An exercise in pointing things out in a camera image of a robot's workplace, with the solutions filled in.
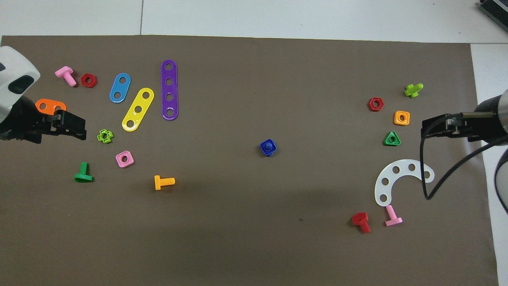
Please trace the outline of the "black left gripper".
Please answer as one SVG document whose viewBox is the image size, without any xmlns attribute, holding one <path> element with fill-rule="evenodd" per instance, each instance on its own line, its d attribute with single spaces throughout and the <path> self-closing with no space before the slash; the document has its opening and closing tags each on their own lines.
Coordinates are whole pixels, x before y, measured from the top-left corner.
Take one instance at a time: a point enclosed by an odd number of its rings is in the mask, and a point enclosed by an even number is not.
<svg viewBox="0 0 508 286">
<path fill-rule="evenodd" d="M 87 131 L 86 121 L 66 110 L 57 110 L 54 114 L 54 130 L 51 130 L 50 123 L 44 123 L 45 115 L 39 112 L 33 101 L 21 96 L 12 106 L 5 119 L 0 121 L 0 140 L 30 141 L 40 144 L 42 135 L 66 135 L 85 141 Z"/>
</svg>

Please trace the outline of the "blue square plastic nut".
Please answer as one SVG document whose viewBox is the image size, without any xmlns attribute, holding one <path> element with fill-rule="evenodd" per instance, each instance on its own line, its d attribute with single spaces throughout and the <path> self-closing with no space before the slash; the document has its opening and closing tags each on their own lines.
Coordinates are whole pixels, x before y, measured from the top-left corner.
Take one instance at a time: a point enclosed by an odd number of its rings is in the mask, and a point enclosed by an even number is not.
<svg viewBox="0 0 508 286">
<path fill-rule="evenodd" d="M 265 141 L 263 141 L 262 143 L 260 143 L 260 150 L 261 150 L 261 151 L 262 151 L 262 153 L 265 155 L 263 147 L 264 147 L 265 143 L 267 143 L 267 142 L 272 142 L 272 144 L 274 145 L 274 151 L 273 151 L 273 153 L 272 153 L 272 155 L 273 155 L 273 154 L 274 154 L 274 152 L 277 150 L 277 146 L 276 146 L 276 144 L 275 144 L 274 140 L 272 140 L 271 138 L 268 138 L 267 140 L 265 140 Z"/>
</svg>

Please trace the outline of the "green plastic screw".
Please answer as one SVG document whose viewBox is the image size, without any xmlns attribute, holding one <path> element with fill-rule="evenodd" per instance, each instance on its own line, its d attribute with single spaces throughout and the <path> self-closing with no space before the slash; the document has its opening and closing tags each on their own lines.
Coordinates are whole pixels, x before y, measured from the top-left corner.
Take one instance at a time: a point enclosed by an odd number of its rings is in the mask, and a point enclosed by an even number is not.
<svg viewBox="0 0 508 286">
<path fill-rule="evenodd" d="M 92 182 L 94 177 L 89 175 L 87 171 L 88 171 L 88 163 L 81 162 L 79 172 L 74 175 L 74 180 L 80 183 Z"/>
</svg>

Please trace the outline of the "white curved perforated plate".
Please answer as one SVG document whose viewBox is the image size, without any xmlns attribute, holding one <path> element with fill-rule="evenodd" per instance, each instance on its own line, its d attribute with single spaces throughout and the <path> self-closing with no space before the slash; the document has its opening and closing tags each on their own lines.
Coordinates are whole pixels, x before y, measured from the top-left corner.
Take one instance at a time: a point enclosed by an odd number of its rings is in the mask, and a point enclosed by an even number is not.
<svg viewBox="0 0 508 286">
<path fill-rule="evenodd" d="M 386 207 L 392 202 L 392 188 L 396 181 L 402 177 L 411 176 L 419 180 L 425 179 L 430 183 L 435 178 L 432 168 L 424 164 L 424 175 L 421 175 L 420 161 L 413 159 L 401 159 L 388 164 L 379 173 L 374 184 L 374 199 L 381 206 Z"/>
</svg>

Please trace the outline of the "orange L-shaped plastic plate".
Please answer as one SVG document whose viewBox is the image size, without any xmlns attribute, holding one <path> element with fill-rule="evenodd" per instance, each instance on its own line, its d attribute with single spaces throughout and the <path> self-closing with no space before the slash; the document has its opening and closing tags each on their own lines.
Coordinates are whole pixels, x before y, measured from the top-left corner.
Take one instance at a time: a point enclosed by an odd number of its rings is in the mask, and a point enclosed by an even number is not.
<svg viewBox="0 0 508 286">
<path fill-rule="evenodd" d="M 35 106 L 37 110 L 47 116 L 53 116 L 58 112 L 59 110 L 67 110 L 67 106 L 65 103 L 58 101 L 58 100 L 51 100 L 51 99 L 39 99 Z"/>
</svg>

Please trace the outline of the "pink plastic screw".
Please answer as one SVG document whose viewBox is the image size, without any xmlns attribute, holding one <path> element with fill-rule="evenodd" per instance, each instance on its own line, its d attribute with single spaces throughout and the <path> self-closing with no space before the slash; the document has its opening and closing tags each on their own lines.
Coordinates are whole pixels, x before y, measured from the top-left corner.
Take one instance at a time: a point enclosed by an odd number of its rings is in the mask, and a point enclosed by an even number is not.
<svg viewBox="0 0 508 286">
<path fill-rule="evenodd" d="M 396 224 L 403 222 L 403 219 L 401 219 L 400 217 L 398 217 L 396 215 L 395 210 L 393 209 L 393 207 L 391 205 L 386 206 L 386 210 L 387 210 L 387 213 L 389 216 L 389 219 L 387 221 L 385 221 L 386 226 L 394 226 Z"/>
<path fill-rule="evenodd" d="M 74 70 L 69 66 L 63 66 L 54 72 L 55 76 L 66 81 L 71 87 L 76 87 L 77 82 L 73 76 Z"/>
</svg>

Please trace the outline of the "blue two-hole plastic strip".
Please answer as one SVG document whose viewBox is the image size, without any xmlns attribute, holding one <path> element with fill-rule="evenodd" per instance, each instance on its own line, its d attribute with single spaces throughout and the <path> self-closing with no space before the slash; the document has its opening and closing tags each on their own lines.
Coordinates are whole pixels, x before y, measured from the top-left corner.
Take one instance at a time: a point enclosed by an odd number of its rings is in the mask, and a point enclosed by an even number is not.
<svg viewBox="0 0 508 286">
<path fill-rule="evenodd" d="M 113 103 L 122 103 L 128 93 L 131 84 L 131 77 L 127 73 L 119 73 L 113 80 L 113 84 L 109 93 L 109 99 Z"/>
</svg>

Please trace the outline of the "purple four-hole plastic strip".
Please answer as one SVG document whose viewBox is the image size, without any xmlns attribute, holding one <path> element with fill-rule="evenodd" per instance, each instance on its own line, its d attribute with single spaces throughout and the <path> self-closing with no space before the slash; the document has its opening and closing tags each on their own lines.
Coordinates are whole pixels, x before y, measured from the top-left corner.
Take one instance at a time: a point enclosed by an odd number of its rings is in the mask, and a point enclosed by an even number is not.
<svg viewBox="0 0 508 286">
<path fill-rule="evenodd" d="M 160 66 L 160 97 L 162 116 L 167 121 L 174 121 L 179 114 L 178 72 L 174 60 L 165 60 Z"/>
</svg>

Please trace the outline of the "pink square plastic nut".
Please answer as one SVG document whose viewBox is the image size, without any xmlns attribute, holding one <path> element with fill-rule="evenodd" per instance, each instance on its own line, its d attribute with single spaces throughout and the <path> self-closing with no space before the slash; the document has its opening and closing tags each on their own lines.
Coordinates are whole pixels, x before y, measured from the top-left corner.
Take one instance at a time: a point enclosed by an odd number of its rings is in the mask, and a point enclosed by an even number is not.
<svg viewBox="0 0 508 286">
<path fill-rule="evenodd" d="M 134 158 L 131 154 L 131 152 L 125 150 L 123 152 L 120 152 L 115 156 L 115 159 L 117 161 L 117 164 L 120 168 L 125 168 L 134 163 Z"/>
</svg>

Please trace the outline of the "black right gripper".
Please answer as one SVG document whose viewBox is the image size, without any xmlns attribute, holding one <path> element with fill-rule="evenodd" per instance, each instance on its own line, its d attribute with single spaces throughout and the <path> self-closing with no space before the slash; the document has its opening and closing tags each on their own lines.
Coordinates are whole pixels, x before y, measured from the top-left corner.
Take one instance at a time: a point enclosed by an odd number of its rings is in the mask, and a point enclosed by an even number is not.
<svg viewBox="0 0 508 286">
<path fill-rule="evenodd" d="M 467 138 L 469 142 L 485 141 L 491 143 L 501 138 L 501 123 L 495 112 L 463 112 L 452 119 L 446 120 L 447 126 L 451 128 L 428 127 L 445 118 L 449 114 L 442 114 L 426 119 L 421 122 L 422 137 L 449 137 Z"/>
</svg>

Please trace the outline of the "light green cross-head screw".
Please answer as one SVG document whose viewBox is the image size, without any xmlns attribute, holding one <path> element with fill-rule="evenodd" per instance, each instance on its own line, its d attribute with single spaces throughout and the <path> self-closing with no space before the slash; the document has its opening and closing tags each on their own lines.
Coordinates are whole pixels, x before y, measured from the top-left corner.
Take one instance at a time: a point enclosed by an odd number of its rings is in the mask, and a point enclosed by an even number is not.
<svg viewBox="0 0 508 286">
<path fill-rule="evenodd" d="M 419 95 L 419 91 L 423 89 L 424 85 L 422 83 L 418 83 L 416 85 L 409 84 L 405 87 L 404 94 L 407 97 L 415 98 Z"/>
</svg>

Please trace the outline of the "brown table mat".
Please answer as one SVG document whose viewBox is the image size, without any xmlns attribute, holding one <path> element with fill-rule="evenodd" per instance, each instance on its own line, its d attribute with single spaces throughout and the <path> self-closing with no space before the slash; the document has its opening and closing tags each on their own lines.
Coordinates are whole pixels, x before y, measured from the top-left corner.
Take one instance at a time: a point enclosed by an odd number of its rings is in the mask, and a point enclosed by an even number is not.
<svg viewBox="0 0 508 286">
<path fill-rule="evenodd" d="M 419 179 L 397 180 L 401 224 L 387 227 L 374 198 L 386 165 L 418 159 L 423 120 L 476 108 L 469 44 L 3 36 L 2 45 L 40 71 L 27 96 L 64 102 L 88 136 L 0 141 L 0 286 L 498 284 L 481 157 L 429 201 Z M 174 121 L 160 97 L 168 59 Z M 63 66 L 76 87 L 55 76 Z M 116 104 L 119 73 L 131 84 Z M 405 96 L 418 83 L 419 95 Z M 153 102 L 127 132 L 121 122 L 145 87 Z M 409 125 L 394 124 L 398 110 Z M 111 143 L 97 140 L 102 129 Z M 401 145 L 383 145 L 390 131 Z M 270 157 L 260 149 L 268 138 Z M 120 168 L 125 150 L 134 163 Z M 92 182 L 74 180 L 81 162 Z M 176 183 L 156 191 L 155 175 Z M 368 234 L 352 224 L 359 212 Z"/>
</svg>

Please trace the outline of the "red plastic screw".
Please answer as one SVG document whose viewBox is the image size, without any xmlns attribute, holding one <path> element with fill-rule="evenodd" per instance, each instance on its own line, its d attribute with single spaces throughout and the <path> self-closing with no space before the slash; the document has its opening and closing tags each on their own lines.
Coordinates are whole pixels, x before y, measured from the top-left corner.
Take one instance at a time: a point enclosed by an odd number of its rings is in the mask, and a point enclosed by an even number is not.
<svg viewBox="0 0 508 286">
<path fill-rule="evenodd" d="M 351 221 L 352 221 L 352 224 L 354 224 L 354 226 L 359 227 L 363 233 L 368 234 L 371 232 L 371 228 L 368 224 L 369 218 L 368 218 L 367 213 L 359 212 L 357 214 L 354 214 L 352 216 Z"/>
</svg>

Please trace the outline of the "grey finned metal device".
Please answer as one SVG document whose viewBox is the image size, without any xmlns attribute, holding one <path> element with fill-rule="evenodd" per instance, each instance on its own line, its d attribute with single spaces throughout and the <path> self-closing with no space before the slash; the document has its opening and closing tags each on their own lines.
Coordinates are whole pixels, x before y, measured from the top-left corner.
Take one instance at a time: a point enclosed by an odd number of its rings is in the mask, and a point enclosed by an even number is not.
<svg viewBox="0 0 508 286">
<path fill-rule="evenodd" d="M 479 0 L 479 9 L 488 17 L 508 25 L 508 0 Z"/>
</svg>

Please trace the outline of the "orange plastic screw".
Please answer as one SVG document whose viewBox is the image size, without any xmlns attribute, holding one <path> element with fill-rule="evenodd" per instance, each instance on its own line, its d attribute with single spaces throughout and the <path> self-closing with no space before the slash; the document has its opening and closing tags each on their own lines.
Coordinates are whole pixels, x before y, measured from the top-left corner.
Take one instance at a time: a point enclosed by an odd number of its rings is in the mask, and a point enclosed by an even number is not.
<svg viewBox="0 0 508 286">
<path fill-rule="evenodd" d="M 172 186 L 175 185 L 175 178 L 161 178 L 160 175 L 154 176 L 154 188 L 156 191 L 161 190 L 164 186 Z"/>
</svg>

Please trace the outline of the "yellow three-hole plastic strip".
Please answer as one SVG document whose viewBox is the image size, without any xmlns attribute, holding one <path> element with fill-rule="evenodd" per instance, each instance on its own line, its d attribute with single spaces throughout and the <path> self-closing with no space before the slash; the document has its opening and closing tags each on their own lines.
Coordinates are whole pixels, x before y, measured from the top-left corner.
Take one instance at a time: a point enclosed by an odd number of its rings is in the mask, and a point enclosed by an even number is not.
<svg viewBox="0 0 508 286">
<path fill-rule="evenodd" d="M 140 89 L 121 122 L 122 129 L 127 132 L 137 130 L 153 99 L 154 91 L 151 88 Z"/>
</svg>

